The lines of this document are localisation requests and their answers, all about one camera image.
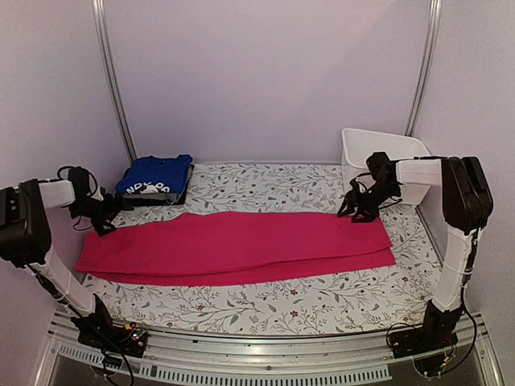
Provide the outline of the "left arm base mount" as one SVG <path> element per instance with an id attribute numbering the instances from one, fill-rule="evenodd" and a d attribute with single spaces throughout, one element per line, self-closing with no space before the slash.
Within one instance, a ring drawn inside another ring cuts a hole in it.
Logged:
<path id="1" fill-rule="evenodd" d="M 133 322 L 125 326 L 102 325 L 87 318 L 71 318 L 79 330 L 78 342 L 101 350 L 142 358 L 147 345 L 147 330 Z"/>

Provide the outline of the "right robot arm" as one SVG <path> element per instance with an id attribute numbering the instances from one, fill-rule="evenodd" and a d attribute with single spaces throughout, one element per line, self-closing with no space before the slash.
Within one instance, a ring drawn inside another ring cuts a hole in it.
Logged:
<path id="1" fill-rule="evenodd" d="M 401 197 L 403 185 L 441 189 L 447 224 L 446 253 L 439 282 L 416 334 L 419 347 L 432 351 L 454 330 L 465 310 L 465 285 L 472 275 L 477 246 L 493 210 L 488 181 L 475 156 L 392 160 L 384 152 L 375 152 L 366 165 L 373 185 L 364 187 L 352 179 L 351 189 L 337 212 L 339 217 L 350 216 L 354 223 L 369 223 L 378 218 L 386 200 Z"/>

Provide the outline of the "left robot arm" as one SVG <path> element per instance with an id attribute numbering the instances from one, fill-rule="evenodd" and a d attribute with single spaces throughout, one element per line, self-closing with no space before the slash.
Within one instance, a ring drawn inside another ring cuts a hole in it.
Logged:
<path id="1" fill-rule="evenodd" d="M 31 272 L 51 297 L 66 306 L 77 328 L 103 349 L 119 343 L 119 331 L 100 298 L 81 286 L 58 257 L 47 210 L 68 207 L 73 215 L 90 219 L 98 236 L 116 228 L 111 220 L 127 210 L 122 197 L 104 190 L 87 192 L 84 185 L 67 179 L 30 179 L 17 187 L 1 189 L 1 258 Z"/>

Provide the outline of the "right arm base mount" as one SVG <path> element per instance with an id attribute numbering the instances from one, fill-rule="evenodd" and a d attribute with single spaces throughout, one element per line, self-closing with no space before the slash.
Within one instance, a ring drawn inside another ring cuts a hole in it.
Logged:
<path id="1" fill-rule="evenodd" d="M 421 326 L 394 323 L 385 336 L 395 359 L 411 358 L 414 369 L 425 378 L 440 377 L 455 358 L 457 334 L 446 331 L 430 337 Z"/>

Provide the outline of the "blue t-shirt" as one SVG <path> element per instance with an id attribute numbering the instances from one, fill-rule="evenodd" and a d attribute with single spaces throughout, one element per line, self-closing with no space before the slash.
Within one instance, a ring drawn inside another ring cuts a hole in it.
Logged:
<path id="1" fill-rule="evenodd" d="M 193 158 L 181 154 L 176 158 L 138 158 L 117 183 L 118 194 L 179 194 L 186 188 Z"/>

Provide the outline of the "pink garment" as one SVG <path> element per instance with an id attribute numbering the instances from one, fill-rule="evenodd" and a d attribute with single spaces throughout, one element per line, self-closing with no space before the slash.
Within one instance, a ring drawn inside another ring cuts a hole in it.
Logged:
<path id="1" fill-rule="evenodd" d="M 380 220 L 332 214 L 185 213 L 174 220 L 90 232 L 75 269 L 106 281 L 223 286 L 283 281 L 391 266 Z"/>

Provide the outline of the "grey shirt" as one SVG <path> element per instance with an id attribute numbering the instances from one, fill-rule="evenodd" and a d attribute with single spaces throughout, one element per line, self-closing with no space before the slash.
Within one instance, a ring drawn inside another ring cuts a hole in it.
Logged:
<path id="1" fill-rule="evenodd" d="M 155 206 L 155 205 L 173 205 L 173 204 L 181 204 L 184 202 L 186 197 L 186 192 L 179 193 L 147 193 L 147 194 L 131 194 L 126 195 L 127 199 L 136 200 L 138 202 L 142 202 L 143 205 Z"/>

